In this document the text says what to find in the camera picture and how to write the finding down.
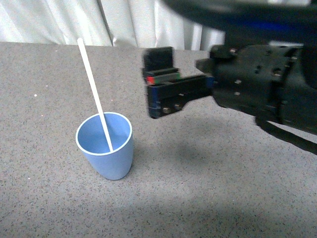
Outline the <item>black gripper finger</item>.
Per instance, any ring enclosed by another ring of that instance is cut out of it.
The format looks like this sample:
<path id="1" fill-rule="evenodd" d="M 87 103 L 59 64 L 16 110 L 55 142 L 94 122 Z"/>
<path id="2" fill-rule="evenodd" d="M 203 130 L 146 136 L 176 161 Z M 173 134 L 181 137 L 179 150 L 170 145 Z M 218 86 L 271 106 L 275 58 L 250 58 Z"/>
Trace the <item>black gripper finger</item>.
<path id="1" fill-rule="evenodd" d="M 148 113 L 153 119 L 179 112 L 189 102 L 212 95 L 214 77 L 197 75 L 159 82 L 146 77 Z"/>
<path id="2" fill-rule="evenodd" d="M 143 55 L 143 78 L 148 85 L 180 80 L 179 69 L 173 66 L 173 47 L 146 49 Z"/>

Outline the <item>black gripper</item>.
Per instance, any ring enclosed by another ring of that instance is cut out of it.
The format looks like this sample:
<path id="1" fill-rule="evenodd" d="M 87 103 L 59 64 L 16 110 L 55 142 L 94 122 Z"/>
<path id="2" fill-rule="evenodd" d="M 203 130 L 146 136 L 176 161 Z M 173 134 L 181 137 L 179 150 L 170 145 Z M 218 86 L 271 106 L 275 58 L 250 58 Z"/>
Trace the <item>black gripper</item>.
<path id="1" fill-rule="evenodd" d="M 280 124 L 304 124 L 295 95 L 302 46 L 250 45 L 239 50 L 215 46 L 198 70 L 213 77 L 212 96 L 223 107 Z"/>

